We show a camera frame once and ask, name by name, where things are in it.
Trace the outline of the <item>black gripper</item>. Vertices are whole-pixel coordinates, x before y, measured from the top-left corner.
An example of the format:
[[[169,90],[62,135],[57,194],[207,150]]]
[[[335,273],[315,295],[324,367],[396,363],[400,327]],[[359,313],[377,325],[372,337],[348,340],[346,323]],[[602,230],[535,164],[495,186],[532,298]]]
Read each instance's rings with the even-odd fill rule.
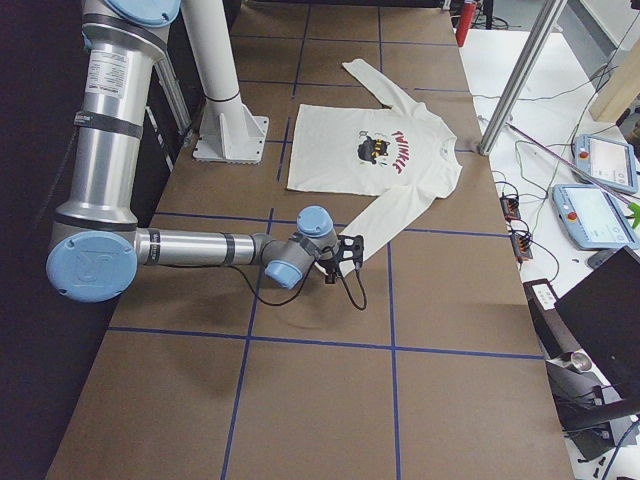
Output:
[[[351,261],[353,264],[362,264],[364,256],[364,238],[362,235],[338,236],[338,251],[335,254],[338,263]],[[337,280],[335,271],[327,271],[325,274],[326,284],[335,284]]]

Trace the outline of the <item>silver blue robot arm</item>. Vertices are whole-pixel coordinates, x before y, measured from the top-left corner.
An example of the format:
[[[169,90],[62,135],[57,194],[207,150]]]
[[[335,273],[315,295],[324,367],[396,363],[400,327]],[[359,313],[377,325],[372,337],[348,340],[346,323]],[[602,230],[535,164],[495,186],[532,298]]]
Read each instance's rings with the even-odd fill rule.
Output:
[[[329,283],[360,269],[361,236],[338,234],[329,213],[309,206],[286,241],[267,234],[205,233],[142,228],[131,197],[150,81],[158,75],[178,114],[187,109],[167,43],[182,19],[205,104],[195,156],[260,162],[269,121],[241,99],[224,6],[219,1],[86,1],[82,33],[90,51],[84,99],[74,126],[77,150],[68,200],[55,213],[46,273],[63,296],[97,303],[123,293],[137,269],[261,267],[279,286],[299,292],[313,267]]]

